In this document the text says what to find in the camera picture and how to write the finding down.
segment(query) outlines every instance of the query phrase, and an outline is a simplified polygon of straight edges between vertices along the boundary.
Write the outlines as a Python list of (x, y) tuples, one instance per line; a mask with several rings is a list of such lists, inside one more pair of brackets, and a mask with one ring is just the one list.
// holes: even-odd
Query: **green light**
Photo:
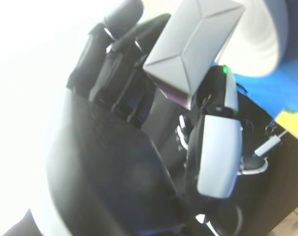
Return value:
[(226, 65), (223, 66), (223, 73), (227, 74), (227, 66)]

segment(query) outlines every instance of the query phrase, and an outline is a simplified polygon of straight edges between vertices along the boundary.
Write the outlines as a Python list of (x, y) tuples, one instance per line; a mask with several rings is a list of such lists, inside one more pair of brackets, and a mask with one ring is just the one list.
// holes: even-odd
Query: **yellow object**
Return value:
[(276, 117), (275, 122), (298, 139), (298, 113), (282, 111)]

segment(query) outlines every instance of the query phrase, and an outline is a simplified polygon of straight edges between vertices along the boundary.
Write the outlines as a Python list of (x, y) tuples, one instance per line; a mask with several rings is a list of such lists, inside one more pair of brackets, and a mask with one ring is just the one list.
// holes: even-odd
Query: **green led indicator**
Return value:
[(223, 73), (227, 74), (227, 66), (226, 65), (223, 66)]

